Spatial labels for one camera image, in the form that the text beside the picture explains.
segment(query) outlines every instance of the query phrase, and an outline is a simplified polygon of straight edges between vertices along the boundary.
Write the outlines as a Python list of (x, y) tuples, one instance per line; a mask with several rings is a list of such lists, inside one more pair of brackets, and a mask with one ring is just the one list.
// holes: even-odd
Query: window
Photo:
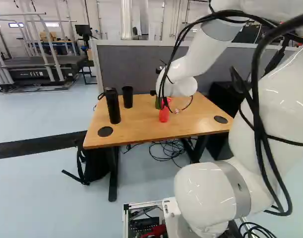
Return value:
[[(22, 22), (19, 22), (18, 24), (19, 24), (20, 27), (23, 27)], [(18, 24), (17, 23), (8, 23), (10, 28), (18, 28), (19, 27)]]
[(59, 27), (59, 23), (58, 22), (46, 22), (46, 26), (47, 27)]

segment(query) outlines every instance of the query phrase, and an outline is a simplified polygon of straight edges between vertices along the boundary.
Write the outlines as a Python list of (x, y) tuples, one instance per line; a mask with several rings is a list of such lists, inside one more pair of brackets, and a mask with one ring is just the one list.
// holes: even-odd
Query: light blue floor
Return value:
[[(84, 85), (82, 80), (67, 92), (0, 94), (0, 142), (86, 130), (97, 94), (96, 85)], [(108, 202), (109, 176), (85, 187), (61, 173), (65, 169), (77, 174), (75, 148), (1, 159), (0, 238), (122, 237), (124, 203), (174, 195), (178, 167), (153, 160), (148, 146), (121, 155), (116, 203)], [(210, 160), (205, 151), (201, 161)], [(176, 162), (183, 166), (188, 159), (182, 155)], [(303, 161), (284, 180), (293, 214), (281, 218), (260, 213), (249, 220), (279, 238), (303, 238)]]
[[(108, 202), (109, 175), (87, 187), (61, 173), (77, 174), (75, 148), (1, 159), (0, 238), (121, 238), (124, 203), (174, 195), (178, 167), (153, 160), (148, 146), (121, 155), (115, 203)], [(185, 155), (176, 162), (188, 164)]]
[(0, 142), (87, 130), (97, 96), (82, 79), (66, 92), (0, 94)]

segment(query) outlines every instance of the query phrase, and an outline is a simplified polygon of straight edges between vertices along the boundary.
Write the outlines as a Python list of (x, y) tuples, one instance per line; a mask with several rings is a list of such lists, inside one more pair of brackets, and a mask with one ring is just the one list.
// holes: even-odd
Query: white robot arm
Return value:
[[(212, 7), (214, 10), (240, 9), (281, 21), (303, 13), (303, 0), (268, 2), (213, 0)], [(214, 63), (241, 27), (241, 24), (222, 20), (203, 23), (187, 54), (172, 62), (168, 77), (173, 84), (166, 82), (161, 96), (193, 95), (197, 89), (193, 76), (204, 73)], [(164, 70), (159, 75), (157, 91), (163, 73)], [(303, 48), (264, 76), (259, 81), (258, 91), (260, 117), (267, 134), (303, 143)], [(242, 102), (241, 110), (248, 122), (254, 124), (247, 100)], [(234, 155), (231, 159), (192, 164), (183, 167), (175, 177), (179, 210), (192, 230), (202, 238), (217, 237), (224, 232), (229, 220), (264, 211), (274, 203), (257, 161), (254, 131), (240, 113), (230, 130), (229, 144)], [(269, 144), (282, 176), (303, 157), (302, 146), (277, 140), (269, 140)], [(265, 170), (271, 186), (278, 191), (278, 182), (268, 161)]]
[[(213, 0), (214, 11), (233, 9), (275, 21), (286, 21), (303, 13), (303, 0)], [(247, 20), (230, 17), (233, 20)], [(243, 27), (244, 23), (212, 20), (202, 23), (185, 56), (172, 62), (165, 82), (164, 96), (191, 96), (197, 90), (194, 76), (206, 72)], [(156, 91), (159, 92), (164, 69), (158, 76)]]

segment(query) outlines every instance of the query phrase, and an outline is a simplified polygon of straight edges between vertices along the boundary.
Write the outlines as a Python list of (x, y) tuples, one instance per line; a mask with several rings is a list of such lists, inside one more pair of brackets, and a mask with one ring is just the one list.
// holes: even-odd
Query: black monitor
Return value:
[(75, 30), (79, 36), (92, 36), (90, 25), (75, 25)]

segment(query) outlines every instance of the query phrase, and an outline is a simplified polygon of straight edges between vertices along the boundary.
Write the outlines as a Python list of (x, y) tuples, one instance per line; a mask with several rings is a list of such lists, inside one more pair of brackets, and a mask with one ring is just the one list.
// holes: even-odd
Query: gray cubicle partition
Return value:
[[(180, 47), (177, 58), (185, 55), (187, 49), (188, 47)], [(155, 89), (156, 67), (163, 65), (160, 60), (164, 62), (169, 60), (172, 47), (98, 45), (97, 50), (104, 87), (115, 87), (121, 93), (123, 86), (131, 85), (135, 94), (146, 94)], [(206, 73), (195, 77), (198, 91), (206, 94), (212, 82), (230, 81), (229, 68), (232, 65), (243, 78), (246, 78), (254, 50), (228, 47)], [(275, 52), (274, 49), (267, 49), (264, 52), (260, 65), (261, 72)], [(285, 57), (293, 53), (294, 51), (286, 51)]]

